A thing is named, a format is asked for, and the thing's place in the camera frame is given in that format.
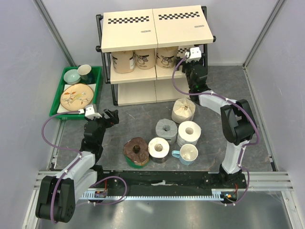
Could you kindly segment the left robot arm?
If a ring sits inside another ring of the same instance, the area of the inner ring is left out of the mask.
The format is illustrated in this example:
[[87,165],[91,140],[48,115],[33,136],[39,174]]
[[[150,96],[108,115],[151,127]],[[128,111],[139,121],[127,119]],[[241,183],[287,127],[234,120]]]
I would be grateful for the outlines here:
[[118,110],[105,109],[100,114],[94,104],[68,113],[83,114],[87,120],[81,147],[75,150],[77,156],[62,171],[42,179],[35,209],[37,218],[54,224],[69,222],[83,193],[90,186],[101,187],[104,184],[102,167],[96,163],[103,152],[106,129],[119,123]]

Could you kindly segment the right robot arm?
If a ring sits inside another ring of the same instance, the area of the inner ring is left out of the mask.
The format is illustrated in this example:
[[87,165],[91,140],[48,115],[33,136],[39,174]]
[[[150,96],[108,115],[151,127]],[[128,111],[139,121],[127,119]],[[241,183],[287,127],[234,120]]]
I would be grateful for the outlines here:
[[194,103],[221,116],[222,132],[227,141],[226,153],[220,164],[218,182],[228,188],[242,179],[242,159],[250,140],[258,133],[257,125],[247,100],[230,100],[216,94],[207,84],[207,70],[201,61],[183,61],[189,92]]

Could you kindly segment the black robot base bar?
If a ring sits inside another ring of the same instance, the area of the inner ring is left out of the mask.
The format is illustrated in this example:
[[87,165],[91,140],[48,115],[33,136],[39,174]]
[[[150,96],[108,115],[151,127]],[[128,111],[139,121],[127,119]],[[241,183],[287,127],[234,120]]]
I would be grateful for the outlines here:
[[173,197],[207,196],[213,189],[244,189],[247,175],[225,175],[222,172],[204,171],[144,171],[114,170],[104,171],[99,177],[107,178],[91,188],[106,188],[107,196]]

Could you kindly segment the tan roll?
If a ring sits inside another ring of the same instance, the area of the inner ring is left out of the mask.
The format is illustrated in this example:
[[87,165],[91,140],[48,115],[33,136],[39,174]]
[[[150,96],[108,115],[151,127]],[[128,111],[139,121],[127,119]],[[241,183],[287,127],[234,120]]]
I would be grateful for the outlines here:
[[117,73],[130,73],[135,68],[134,52],[112,52],[112,64]]
[[157,48],[156,64],[164,69],[171,69],[175,66],[178,46]]
[[151,69],[156,64],[155,49],[135,50],[136,65],[143,70]]

